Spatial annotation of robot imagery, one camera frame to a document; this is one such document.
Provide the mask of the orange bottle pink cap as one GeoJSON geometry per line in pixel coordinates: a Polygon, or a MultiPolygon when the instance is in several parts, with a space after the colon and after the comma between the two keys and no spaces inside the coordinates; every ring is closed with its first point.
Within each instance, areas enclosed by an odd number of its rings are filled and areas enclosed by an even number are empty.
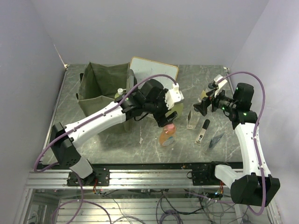
{"type": "Polygon", "coordinates": [[[163,127],[159,143],[161,146],[166,147],[171,145],[175,140],[176,127],[174,124],[168,124],[163,127]]]}

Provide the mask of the yellow pump lotion bottle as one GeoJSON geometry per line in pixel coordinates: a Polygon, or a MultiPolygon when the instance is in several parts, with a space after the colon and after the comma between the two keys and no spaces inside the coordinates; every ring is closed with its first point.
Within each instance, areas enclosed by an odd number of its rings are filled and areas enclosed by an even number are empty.
{"type": "Polygon", "coordinates": [[[126,94],[126,89],[118,88],[114,96],[114,99],[117,99],[118,97],[123,96],[124,94],[126,94]]]}

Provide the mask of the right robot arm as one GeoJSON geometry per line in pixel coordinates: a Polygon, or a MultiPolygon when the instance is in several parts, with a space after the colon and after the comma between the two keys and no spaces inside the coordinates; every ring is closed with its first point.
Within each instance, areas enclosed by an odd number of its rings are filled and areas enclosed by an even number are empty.
{"type": "Polygon", "coordinates": [[[212,185],[220,181],[227,185],[236,204],[266,207],[278,192],[280,181],[271,175],[263,156],[256,126],[258,116],[250,109],[254,87],[239,83],[232,98],[215,83],[208,88],[201,102],[193,107],[206,116],[211,106],[213,112],[220,109],[229,118],[240,144],[243,172],[237,173],[225,162],[213,161],[206,179],[212,185]]]}

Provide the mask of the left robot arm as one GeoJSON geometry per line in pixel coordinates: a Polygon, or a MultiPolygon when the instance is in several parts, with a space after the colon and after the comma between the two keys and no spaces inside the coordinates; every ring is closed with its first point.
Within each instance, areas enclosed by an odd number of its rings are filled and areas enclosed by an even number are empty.
{"type": "Polygon", "coordinates": [[[77,151],[91,137],[143,113],[152,114],[159,127],[171,124],[177,117],[177,112],[167,113],[184,98],[178,83],[167,89],[155,78],[146,78],[140,85],[141,88],[136,84],[125,95],[80,121],[52,127],[50,148],[60,167],[70,169],[78,182],[91,185],[97,180],[92,164],[77,151]]]}

